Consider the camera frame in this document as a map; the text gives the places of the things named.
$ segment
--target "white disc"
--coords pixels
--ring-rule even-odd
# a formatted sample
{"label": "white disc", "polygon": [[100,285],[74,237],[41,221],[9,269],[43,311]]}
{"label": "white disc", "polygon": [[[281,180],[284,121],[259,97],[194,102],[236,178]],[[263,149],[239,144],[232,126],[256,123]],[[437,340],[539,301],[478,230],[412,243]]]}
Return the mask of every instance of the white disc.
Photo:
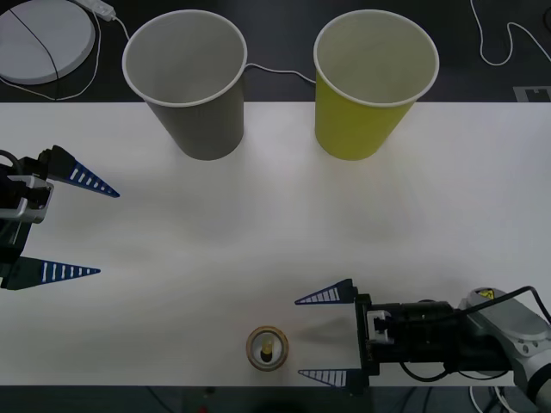
{"label": "white disc", "polygon": [[[90,54],[96,31],[84,10],[66,0],[33,0],[13,8],[52,55],[63,77]],[[9,10],[0,15],[0,77],[20,84],[56,79],[44,47]]]}

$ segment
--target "cup rim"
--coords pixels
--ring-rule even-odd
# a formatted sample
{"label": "cup rim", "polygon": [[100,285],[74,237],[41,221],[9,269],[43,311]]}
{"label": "cup rim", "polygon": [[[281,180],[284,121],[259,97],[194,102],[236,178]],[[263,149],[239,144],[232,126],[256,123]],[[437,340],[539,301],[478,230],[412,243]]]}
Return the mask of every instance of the cup rim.
{"label": "cup rim", "polygon": [[[413,26],[416,30],[419,31],[419,33],[421,33],[425,39],[428,40],[429,42],[429,45],[430,45],[430,48],[432,49],[432,52],[434,53],[434,58],[435,58],[435,68],[434,68],[434,73],[432,75],[432,79],[430,80],[430,82],[424,87],[423,90],[421,90],[419,93],[417,93],[416,95],[412,96],[412,97],[409,97],[403,101],[399,101],[399,102],[391,102],[391,103],[375,103],[375,102],[367,102],[367,101],[363,101],[361,99],[358,99],[354,96],[350,96],[346,93],[344,93],[342,90],[340,90],[337,86],[335,86],[332,82],[329,81],[329,79],[327,78],[327,76],[324,74],[324,72],[321,70],[321,67],[319,66],[319,61],[318,61],[318,46],[319,46],[319,42],[321,40],[321,38],[323,37],[325,31],[330,28],[331,26],[333,26],[335,23],[339,22],[340,20],[342,19],[345,19],[347,17],[350,17],[351,15],[359,15],[359,14],[363,14],[363,15],[366,15],[366,14],[377,14],[377,15],[391,15],[392,17],[395,17],[395,18],[398,18],[399,20]],[[318,71],[318,74],[321,76],[321,78],[324,80],[325,83],[327,83],[327,85],[334,91],[336,92],[337,94],[339,94],[340,96],[342,96],[344,99],[347,99],[349,101],[353,101],[353,102],[356,102],[356,103],[359,103],[363,106],[370,106],[372,108],[395,108],[397,106],[402,106],[402,105],[406,105],[408,103],[413,103],[415,102],[419,97],[421,97],[422,95],[424,95],[431,87],[432,85],[434,84],[434,82],[436,81],[436,77],[438,76],[438,72],[440,70],[440,58],[438,57],[438,50],[436,49],[436,46],[434,44],[434,41],[432,41],[432,39],[430,38],[430,36],[414,21],[408,19],[407,17],[404,17],[402,15],[398,15],[396,13],[393,13],[391,11],[385,11],[385,10],[377,10],[377,9],[364,9],[364,10],[355,10],[355,11],[351,11],[349,13],[344,13],[343,15],[340,15],[339,17],[335,17],[333,20],[331,20],[330,22],[328,22],[324,28],[321,29],[321,31],[319,32],[318,34],[318,37],[316,38],[316,42],[314,43],[313,45],[313,62],[316,66],[316,70]]]}
{"label": "cup rim", "polygon": [[[236,75],[236,77],[224,89],[219,90],[214,95],[205,97],[204,99],[200,99],[199,101],[194,101],[194,102],[185,102],[185,103],[163,102],[163,101],[160,101],[158,99],[154,99],[154,98],[144,94],[138,88],[136,88],[136,86],[133,84],[133,82],[130,79],[130,76],[128,76],[128,72],[127,72],[128,50],[132,46],[136,36],[138,34],[140,34],[143,30],[145,30],[146,28],[151,26],[153,23],[155,23],[159,20],[162,20],[162,19],[166,18],[169,15],[182,15],[182,14],[210,15],[210,16],[212,16],[216,19],[219,19],[219,20],[225,22],[226,24],[228,24],[235,31],[235,33],[238,35],[238,37],[241,39],[241,44],[243,45],[243,61],[241,62],[241,67],[239,68],[239,71],[238,71],[238,74]],[[238,29],[238,27],[235,24],[230,22],[225,17],[223,17],[221,15],[217,15],[216,13],[211,13],[210,11],[196,10],[196,9],[176,10],[176,11],[171,11],[170,13],[165,13],[163,15],[158,15],[157,17],[151,19],[150,21],[145,23],[142,27],[140,27],[138,30],[136,30],[134,32],[134,34],[130,37],[130,40],[128,41],[127,45],[124,48],[124,53],[122,54],[122,74],[124,75],[124,78],[127,81],[128,86],[130,86],[130,89],[132,89],[133,92],[136,95],[138,95],[139,97],[141,97],[144,101],[149,102],[149,103],[154,103],[154,104],[159,105],[159,106],[164,106],[164,107],[167,107],[167,108],[189,108],[189,107],[192,107],[192,106],[202,105],[203,103],[210,102],[210,101],[216,99],[217,97],[224,95],[241,78],[241,76],[243,75],[243,72],[245,70],[246,62],[247,62],[247,43],[245,42],[245,37],[243,37],[243,34],[241,33],[241,31]]]}

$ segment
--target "yellow warning label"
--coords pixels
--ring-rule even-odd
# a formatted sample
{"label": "yellow warning label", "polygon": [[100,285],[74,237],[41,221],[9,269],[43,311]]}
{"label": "yellow warning label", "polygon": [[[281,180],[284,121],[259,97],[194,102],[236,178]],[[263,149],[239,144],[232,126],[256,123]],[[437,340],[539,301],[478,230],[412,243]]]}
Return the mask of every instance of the yellow warning label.
{"label": "yellow warning label", "polygon": [[479,291],[479,294],[487,299],[495,299],[495,295],[491,289],[481,290]]}

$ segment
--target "white cable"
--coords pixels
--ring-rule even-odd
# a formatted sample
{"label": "white cable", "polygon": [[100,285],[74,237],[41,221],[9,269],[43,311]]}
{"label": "white cable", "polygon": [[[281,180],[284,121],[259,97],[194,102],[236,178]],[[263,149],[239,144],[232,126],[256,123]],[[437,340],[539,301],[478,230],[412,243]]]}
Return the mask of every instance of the white cable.
{"label": "white cable", "polygon": [[499,402],[503,405],[503,407],[505,407],[505,409],[509,413],[518,413],[510,407],[509,403],[507,403],[507,400],[503,397],[498,387],[494,387],[493,390],[496,392],[496,396],[498,397]]}
{"label": "white cable", "polygon": [[96,67],[94,68],[94,74],[92,75],[90,82],[86,85],[84,89],[82,89],[76,95],[61,97],[58,99],[58,101],[66,101],[68,99],[72,99],[73,97],[81,96],[89,88],[89,86],[94,82],[94,79],[96,78],[97,66],[100,63],[100,48],[102,46],[102,29],[100,28],[100,22],[97,20],[96,13],[92,13],[92,15],[96,19],[96,24],[97,24],[97,54],[96,54]]}
{"label": "white cable", "polygon": [[258,69],[260,69],[260,70],[262,70],[262,71],[269,71],[269,72],[271,72],[271,73],[292,74],[292,75],[300,76],[300,77],[302,77],[304,80],[306,80],[307,82],[310,82],[310,83],[312,83],[312,84],[316,84],[316,81],[315,81],[315,80],[312,80],[312,79],[310,79],[310,78],[304,76],[302,73],[299,73],[298,71],[276,71],[276,70],[274,70],[274,69],[268,69],[267,67],[264,67],[264,66],[261,66],[261,65],[257,65],[256,63],[247,63],[247,64],[245,65],[245,69],[246,69],[247,67],[250,67],[250,66],[256,67],[256,68],[258,68]]}
{"label": "white cable", "polygon": [[127,37],[127,40],[130,40],[130,36],[128,35],[127,27],[124,25],[121,19],[119,19],[117,16],[113,16],[113,20],[116,20],[119,22],[119,24],[122,26],[122,29],[124,30],[124,35]]}
{"label": "white cable", "polygon": [[492,63],[490,62],[488,59],[486,59],[484,57],[484,35],[482,33],[482,25],[480,25],[480,20],[479,20],[479,17],[477,16],[476,14],[476,10],[474,9],[474,4],[473,4],[473,0],[470,0],[471,1],[471,9],[473,10],[473,14],[474,14],[474,19],[476,20],[476,24],[479,26],[479,33],[480,33],[480,57],[482,58],[482,60],[484,60],[486,63],[488,63],[489,65],[491,66],[502,66],[504,65],[505,63],[507,63],[509,61],[509,59],[511,58],[512,54],[513,54],[513,37],[512,37],[512,34],[511,34],[511,26],[515,26],[517,28],[521,28],[522,30],[524,30],[524,32],[530,36],[530,38],[534,41],[534,43],[536,43],[538,45],[538,47],[542,50],[543,54],[545,54],[545,57],[548,58],[549,62],[551,62],[551,57],[549,57],[548,53],[545,51],[545,49],[542,47],[542,45],[540,45],[538,43],[538,41],[536,40],[536,38],[532,35],[531,32],[529,32],[526,28],[522,27],[520,24],[517,24],[515,22],[508,22],[507,23],[507,33],[509,33],[509,44],[511,45],[511,48],[509,49],[509,56],[507,56],[507,59],[505,59],[503,62],[501,63]]}
{"label": "white cable", "polygon": [[23,87],[18,86],[18,85],[16,85],[16,84],[13,84],[13,83],[11,83],[11,82],[7,82],[6,80],[2,79],[1,77],[0,77],[0,81],[1,81],[2,83],[4,83],[4,84],[10,86],[11,88],[15,88],[15,89],[19,89],[19,90],[24,90],[25,92],[32,93],[33,95],[42,96],[42,97],[46,98],[46,99],[49,100],[49,101],[66,101],[66,100],[72,99],[73,97],[81,96],[81,95],[89,88],[89,86],[94,82],[94,79],[96,78],[96,73],[97,73],[97,66],[98,66],[99,61],[100,61],[100,47],[101,47],[101,45],[102,45],[102,29],[100,28],[100,22],[97,20],[96,13],[92,13],[92,15],[93,15],[94,18],[96,19],[97,33],[98,33],[98,36],[97,36],[96,67],[94,68],[94,74],[92,75],[91,80],[90,80],[89,83],[84,87],[84,89],[82,89],[80,92],[78,92],[78,93],[75,94],[75,95],[66,96],[66,97],[60,97],[59,99],[54,99],[54,98],[51,97],[51,96],[42,95],[41,93],[35,92],[35,91],[31,90],[31,89],[26,89],[26,88],[23,88]]}
{"label": "white cable", "polygon": [[471,398],[471,403],[473,404],[473,407],[476,409],[476,411],[478,411],[479,413],[484,413],[484,411],[482,411],[482,409],[479,407],[479,405],[477,405],[476,400],[474,400],[474,394],[473,394],[473,387],[472,386],[470,386],[468,388],[468,395]]}

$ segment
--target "white tabletop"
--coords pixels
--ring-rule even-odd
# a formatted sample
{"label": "white tabletop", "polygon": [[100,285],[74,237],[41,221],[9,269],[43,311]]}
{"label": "white tabletop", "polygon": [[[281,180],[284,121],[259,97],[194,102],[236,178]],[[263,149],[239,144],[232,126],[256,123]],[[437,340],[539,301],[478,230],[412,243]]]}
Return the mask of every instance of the white tabletop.
{"label": "white tabletop", "polygon": [[[353,306],[294,301],[349,277],[375,303],[526,284],[551,303],[549,109],[419,103],[345,162],[313,103],[246,103],[241,145],[202,162],[142,103],[0,105],[2,149],[60,145],[121,193],[55,184],[23,255],[102,272],[0,291],[0,385],[316,385],[296,370],[359,367]],[[290,343],[274,373],[245,356],[263,324]],[[383,366],[372,384],[417,382]]]}

